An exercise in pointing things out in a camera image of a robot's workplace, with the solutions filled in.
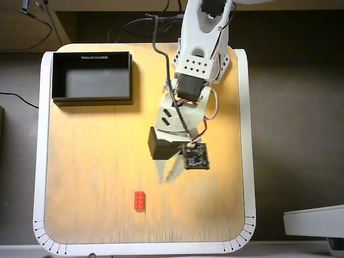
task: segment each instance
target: circuit board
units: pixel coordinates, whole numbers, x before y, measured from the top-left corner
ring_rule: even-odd
[[[185,169],[209,169],[208,155],[205,144],[183,146]]]

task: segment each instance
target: black tray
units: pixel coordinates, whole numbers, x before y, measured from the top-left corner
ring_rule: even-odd
[[[54,53],[52,99],[58,106],[131,105],[129,52]]]

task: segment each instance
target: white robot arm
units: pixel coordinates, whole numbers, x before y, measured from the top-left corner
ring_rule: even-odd
[[[206,145],[201,143],[205,130],[199,133],[197,126],[204,121],[206,128],[209,119],[205,117],[205,110],[211,92],[217,101],[212,85],[221,80],[230,63],[227,45],[231,6],[232,0],[188,1],[181,38],[172,57],[174,78],[170,84],[166,80],[164,90],[168,93],[160,102],[148,139],[160,183],[164,164],[173,156],[176,156],[175,163],[166,182],[175,179],[184,169],[209,169]]]

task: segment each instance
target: black cord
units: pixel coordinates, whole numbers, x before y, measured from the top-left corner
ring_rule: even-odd
[[[181,123],[182,123],[182,125],[184,127],[184,130],[185,130],[187,136],[189,137],[190,141],[192,142],[192,138],[190,136],[190,132],[188,130],[188,127],[187,127],[187,125],[186,125],[186,123],[185,123],[185,121],[184,121],[184,119],[182,117],[182,114],[181,114],[181,112],[179,110],[179,107],[177,105],[176,99],[174,98],[173,88],[172,88],[172,85],[171,85],[171,78],[170,78],[170,64],[169,64],[168,54],[166,54],[164,51],[161,51],[161,50],[157,49],[156,45],[155,45],[157,29],[158,29],[158,26],[159,26],[159,19],[164,20],[165,18],[159,18],[156,15],[149,15],[149,14],[146,14],[146,16],[154,17],[154,19],[155,19],[155,27],[154,27],[154,34],[153,34],[153,48],[154,48],[154,50],[157,53],[163,55],[166,58],[166,73],[167,73],[166,80],[167,80],[167,85],[168,85],[168,89],[169,89],[168,92],[169,92],[170,97],[171,97],[171,99],[173,101],[173,105],[174,105],[174,107],[175,107],[175,109],[176,109],[176,111],[178,113],[179,119],[181,120]]]
[[[182,3],[181,3],[181,0],[178,0],[178,6],[179,6],[179,12],[182,11]]]
[[[235,15],[235,11],[237,10],[237,4],[233,3],[233,5],[234,5],[234,10],[232,12],[232,16],[230,18],[228,18],[228,22],[226,23],[226,25],[223,27],[222,30],[224,30],[231,23],[234,15]]]
[[[50,12],[49,12],[48,5],[47,5],[46,3],[44,3],[44,7],[45,7],[45,10],[46,10],[47,14],[49,15],[50,21],[51,21],[52,24],[53,24],[54,31],[55,31],[55,33],[56,33],[56,36],[58,36],[58,40],[59,40],[59,42],[60,42],[60,45],[62,45],[62,40],[61,40],[61,38],[60,38],[60,35],[59,35],[58,30],[56,29],[56,26],[55,26],[55,22],[54,22],[54,20],[53,20],[53,17],[51,16],[51,14],[50,14]]]
[[[160,29],[158,29],[158,35],[163,35],[163,34],[165,34],[165,33],[168,32],[168,31],[172,28],[172,26],[173,26],[174,24],[176,24],[176,23],[178,23],[178,21],[171,21],[171,22],[169,22],[169,23],[166,23],[163,27],[161,27]],[[150,35],[147,36],[146,42],[148,41],[148,39],[149,39],[150,37],[153,36],[153,34],[154,34],[154,32],[152,32]]]
[[[160,16],[161,14],[163,14],[164,12],[166,12],[166,10],[168,9],[169,5],[170,5],[170,0],[167,0],[166,7],[158,14],[158,16]],[[153,20],[152,18],[142,18],[142,19],[133,20],[133,21],[127,23],[126,25],[124,25],[124,26],[122,27],[122,29],[116,29],[116,28],[110,29],[110,30],[107,32],[107,43],[110,43],[110,42],[111,42],[110,38],[111,38],[112,32],[113,32],[113,31],[117,31],[117,30],[120,30],[120,33],[119,33],[119,36],[117,37],[117,40],[115,41],[115,43],[118,43],[118,42],[119,42],[120,38],[122,37],[123,33],[125,33],[125,32],[126,32],[126,33],[129,33],[129,34],[131,34],[131,35],[139,36],[139,37],[147,37],[147,38],[150,37],[150,35],[149,35],[149,36],[139,35],[139,34],[136,34],[136,33],[134,33],[134,32],[130,32],[130,31],[126,30],[127,27],[129,27],[129,26],[131,26],[131,25],[133,25],[133,24],[135,24],[135,23],[138,23],[138,22],[141,22],[141,21],[147,21],[147,23],[145,24],[145,26],[146,26],[151,20]]]
[[[131,35],[134,35],[134,36],[137,36],[137,37],[143,37],[145,38],[146,35],[141,35],[141,34],[138,34],[138,33],[135,33],[135,32],[132,32],[132,31],[128,31],[128,30],[121,30],[120,28],[112,28],[108,31],[107,33],[107,43],[110,43],[111,42],[111,34],[112,32],[114,31],[120,31],[120,32],[124,32],[124,33],[128,33],[128,34],[131,34]]]
[[[153,18],[140,18],[140,19],[136,19],[136,20],[132,20],[131,22],[127,23],[126,25],[124,25],[122,28],[121,28],[121,33],[118,35],[117,37],[117,40],[115,41],[115,43],[118,43],[120,38],[122,37],[123,33],[126,31],[126,28],[132,26],[133,24],[135,23],[141,23],[141,22],[145,22],[145,21],[151,21],[153,20]],[[110,36],[111,35],[111,30],[109,30],[109,32],[107,33],[107,39],[108,39],[108,42],[110,42]]]
[[[20,98],[22,101],[24,101],[27,105],[29,105],[29,106],[31,106],[31,107],[33,107],[33,108],[38,109],[37,106],[35,106],[35,105],[31,104],[30,102],[24,100],[24,99],[23,99],[22,97],[20,97],[18,94],[11,93],[11,92],[0,92],[0,94],[2,94],[2,95],[13,95],[13,96],[16,96],[16,97]]]
[[[161,14],[163,14],[164,12],[166,12],[166,10],[168,9],[168,6],[169,6],[169,5],[170,5],[170,0],[167,0],[167,5],[166,5],[165,9],[163,9],[163,10],[158,14],[158,16],[161,15]]]
[[[42,44],[51,34],[52,34],[52,31],[53,31],[53,28],[50,26],[49,23],[35,17],[35,16],[30,16],[31,18],[39,21],[40,23],[43,23],[45,25],[47,25],[49,27],[49,33],[43,38],[41,39],[37,44],[31,46],[31,47],[26,47],[26,48],[5,48],[5,49],[0,49],[0,51],[27,51],[27,50],[30,50],[30,49],[33,49],[37,46],[39,46],[40,44]]]

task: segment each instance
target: cable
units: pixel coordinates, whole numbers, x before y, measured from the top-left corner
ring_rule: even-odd
[[[166,12],[166,10],[168,9],[168,6],[169,6],[169,5],[170,5],[170,0],[167,0],[167,5],[166,5],[165,9],[163,9],[163,10],[158,14],[158,16],[161,15],[161,14],[163,14],[164,12]]]
[[[128,28],[129,26],[131,26],[131,25],[133,25],[135,23],[140,23],[140,22],[144,22],[144,21],[147,21],[147,20],[153,20],[153,18],[140,18],[140,19],[132,20],[129,23],[127,23],[126,25],[124,25],[121,28],[121,33],[118,35],[117,40],[115,41],[115,43],[119,42],[119,40],[122,37],[123,33],[125,32],[126,28]]]
[[[181,0],[178,0],[178,5],[179,5],[179,12],[182,11],[182,3],[181,3]]]
[[[232,12],[232,16],[230,18],[228,18],[228,22],[226,23],[226,25],[222,28],[222,31],[231,23],[234,15],[235,15],[235,11],[237,10],[237,4],[233,3],[234,5],[234,10]]]
[[[111,37],[112,32],[114,32],[114,31],[121,31],[122,32],[122,30],[120,28],[112,28],[112,29],[110,29],[107,32],[107,43],[111,42],[110,37]],[[131,34],[131,35],[134,35],[134,36],[137,36],[137,37],[143,37],[143,38],[146,37],[146,35],[141,35],[141,34],[138,34],[138,33],[132,32],[132,31],[128,31],[128,30],[123,30],[123,32]]]
[[[177,105],[176,99],[174,98],[174,95],[173,95],[173,88],[172,88],[172,85],[171,85],[171,78],[170,78],[170,64],[169,64],[168,54],[166,54],[164,51],[161,51],[161,50],[157,49],[156,45],[155,45],[157,29],[158,29],[158,26],[159,26],[159,19],[163,19],[163,18],[159,18],[156,15],[149,15],[149,14],[146,14],[146,15],[149,16],[149,17],[154,17],[155,18],[154,35],[153,35],[153,48],[154,48],[154,50],[157,53],[163,55],[166,58],[166,74],[167,74],[166,80],[167,80],[167,85],[168,85],[168,89],[169,89],[168,92],[169,92],[170,97],[172,99],[173,105],[174,105],[174,107],[175,107],[175,109],[176,109],[176,111],[178,113],[179,119],[181,120],[181,123],[183,125],[184,130],[185,130],[185,133],[187,134],[187,136],[190,139],[190,142],[192,143],[192,138],[190,136],[190,132],[189,132],[188,127],[187,127],[187,125],[186,125],[186,123],[185,123],[185,121],[184,121],[184,119],[182,117],[182,114],[181,114],[180,110],[179,110],[179,107]]]
[[[61,38],[60,38],[59,32],[58,32],[58,30],[56,29],[55,22],[54,22],[53,17],[51,16],[51,14],[50,14],[50,12],[49,12],[49,9],[48,9],[48,1],[44,1],[44,7],[45,7],[45,10],[46,10],[47,14],[49,15],[50,21],[51,21],[52,24],[53,24],[54,31],[55,31],[55,33],[56,33],[56,36],[58,36],[58,40],[59,40],[59,42],[60,42],[60,45],[62,45],[62,40],[61,40]]]
[[[160,29],[158,30],[158,31],[159,31],[158,34],[159,34],[159,35],[163,35],[164,33],[168,32],[169,29],[171,29],[172,26],[173,26],[174,24],[176,24],[177,22],[178,22],[178,21],[171,21],[171,22],[169,22],[169,23],[166,23],[162,28],[160,28]],[[147,36],[146,42],[148,41],[148,39],[149,39],[151,36],[153,36],[153,34],[154,34],[154,32]]]
[[[2,95],[13,95],[13,96],[16,96],[16,97],[20,98],[22,101],[24,101],[27,105],[29,105],[29,106],[31,106],[31,107],[33,107],[33,108],[35,108],[35,109],[38,109],[38,106],[35,106],[35,105],[31,104],[30,102],[24,100],[24,99],[23,99],[22,97],[20,97],[18,94],[11,93],[11,92],[0,92],[0,94],[2,94]]]
[[[213,88],[211,88],[210,90],[214,94],[214,98],[215,98],[215,112],[214,112],[214,114],[210,118],[204,116],[205,120],[213,120],[215,118],[218,110],[219,110],[219,98],[217,96],[217,93],[216,93],[216,91]]]
[[[35,45],[31,46],[31,47],[26,47],[26,48],[5,48],[5,49],[0,49],[0,51],[27,51],[27,50],[33,49],[33,48],[39,46],[40,44],[42,44],[52,34],[53,28],[50,26],[49,23],[47,23],[47,22],[37,18],[34,15],[32,15],[30,17],[35,19],[35,20],[37,20],[37,21],[39,21],[40,23],[43,23],[43,24],[47,25],[49,27],[48,34],[43,39],[41,39],[37,44],[35,44]]]
[[[203,123],[204,123],[204,130],[202,131],[202,133],[200,133],[198,136],[196,136],[195,138],[193,138],[193,140],[192,141],[197,141],[204,133],[205,133],[205,131],[208,129],[208,126],[207,126],[207,124],[206,124],[206,120],[205,119],[203,119]]]

